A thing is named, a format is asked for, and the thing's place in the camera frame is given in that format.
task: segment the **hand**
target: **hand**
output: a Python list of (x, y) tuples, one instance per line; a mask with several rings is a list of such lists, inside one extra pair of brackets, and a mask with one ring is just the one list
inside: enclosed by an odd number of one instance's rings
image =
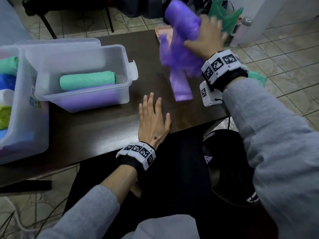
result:
[(138, 128), (138, 140), (146, 142), (155, 150), (164, 141), (171, 126), (170, 114), (166, 114), (165, 124), (162, 115), (162, 98), (158, 98), (155, 104), (155, 112), (153, 106), (154, 93), (143, 98), (143, 104), (139, 105), (140, 125)]
[(186, 40), (184, 46), (203, 60), (208, 60), (216, 52), (223, 51), (223, 45), (228, 35), (221, 33), (222, 21), (207, 15), (201, 15), (202, 23), (196, 41)]

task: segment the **left hand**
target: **left hand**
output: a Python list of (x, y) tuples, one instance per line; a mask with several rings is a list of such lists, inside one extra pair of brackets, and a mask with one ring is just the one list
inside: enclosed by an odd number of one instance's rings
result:
[(162, 115), (162, 98), (158, 98), (153, 106), (154, 93), (143, 98), (143, 104), (139, 105), (140, 125), (138, 128), (138, 140), (151, 145), (155, 150), (164, 141), (171, 126), (170, 114), (166, 114), (165, 124)]

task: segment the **dark wooden table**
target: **dark wooden table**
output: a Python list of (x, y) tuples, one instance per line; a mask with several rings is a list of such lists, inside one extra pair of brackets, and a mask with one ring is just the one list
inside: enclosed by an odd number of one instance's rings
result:
[(176, 102), (169, 82), (169, 70), (161, 66), (159, 43), (154, 30), (99, 38), (102, 45), (122, 44), (129, 62), (135, 60), (138, 80), (130, 86), (130, 102), (78, 113), (68, 113), (50, 104), (50, 146), (42, 154), (0, 166), (0, 187), (62, 169), (82, 160), (124, 147), (138, 136), (138, 104), (143, 95), (162, 97), (162, 110), (170, 112), (171, 132), (220, 120), (227, 116), (221, 105), (204, 107), (199, 84), (189, 84), (194, 99)]

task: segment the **black pants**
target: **black pants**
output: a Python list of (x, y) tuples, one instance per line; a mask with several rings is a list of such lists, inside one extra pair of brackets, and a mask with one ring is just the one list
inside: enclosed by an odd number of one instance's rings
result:
[[(129, 192), (105, 238), (121, 238), (143, 220), (175, 214), (192, 216), (201, 238), (218, 234), (202, 144), (203, 133), (196, 129), (170, 134), (159, 146), (145, 177), (139, 178), (141, 198)], [(81, 163), (65, 212), (118, 167), (116, 152)]]

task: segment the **chair leg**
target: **chair leg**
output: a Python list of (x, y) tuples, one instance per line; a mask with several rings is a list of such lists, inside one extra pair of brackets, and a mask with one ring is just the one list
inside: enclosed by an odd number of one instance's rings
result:
[(51, 34), (53, 39), (57, 39), (54, 31), (52, 30), (50, 24), (48, 23), (47, 19), (45, 18), (45, 16), (43, 14), (39, 14), (39, 17), (42, 19), (42, 21), (44, 22), (44, 25), (47, 27), (49, 33)]
[(112, 25), (112, 20), (111, 20), (111, 16), (110, 16), (110, 11), (109, 11), (107, 5), (105, 5), (105, 9), (106, 9), (106, 14), (107, 14), (108, 21), (109, 21), (109, 23), (110, 23), (111, 31), (112, 31), (112, 33), (114, 33), (113, 25)]

